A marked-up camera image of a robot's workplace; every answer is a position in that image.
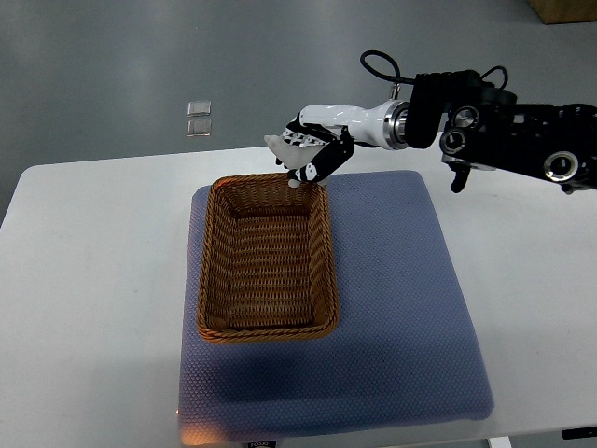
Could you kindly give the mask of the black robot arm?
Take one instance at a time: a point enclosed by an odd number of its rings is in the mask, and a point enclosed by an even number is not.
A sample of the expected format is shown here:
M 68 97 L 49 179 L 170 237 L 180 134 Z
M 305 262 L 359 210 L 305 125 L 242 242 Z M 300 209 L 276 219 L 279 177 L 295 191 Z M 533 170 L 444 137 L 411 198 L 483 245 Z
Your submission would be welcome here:
M 595 189 L 595 106 L 521 104 L 505 85 L 474 70 L 407 78 L 382 51 L 361 56 L 375 77 L 411 85 L 408 109 L 390 120 L 390 135 L 417 149 L 438 141 L 455 174 L 452 192 L 462 191 L 480 166 L 546 181 L 565 194 Z

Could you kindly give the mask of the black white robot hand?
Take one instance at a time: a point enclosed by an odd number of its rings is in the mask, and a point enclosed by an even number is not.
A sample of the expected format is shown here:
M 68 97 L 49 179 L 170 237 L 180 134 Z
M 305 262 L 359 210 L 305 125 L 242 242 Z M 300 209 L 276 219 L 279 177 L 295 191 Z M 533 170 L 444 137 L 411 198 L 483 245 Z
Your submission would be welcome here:
M 324 148 L 305 166 L 287 170 L 288 185 L 317 183 L 324 186 L 327 179 L 353 155 L 357 146 L 399 150 L 408 146 L 406 120 L 409 104 L 389 100 L 365 109 L 352 105 L 308 105 L 287 123 L 280 136 L 294 146 Z

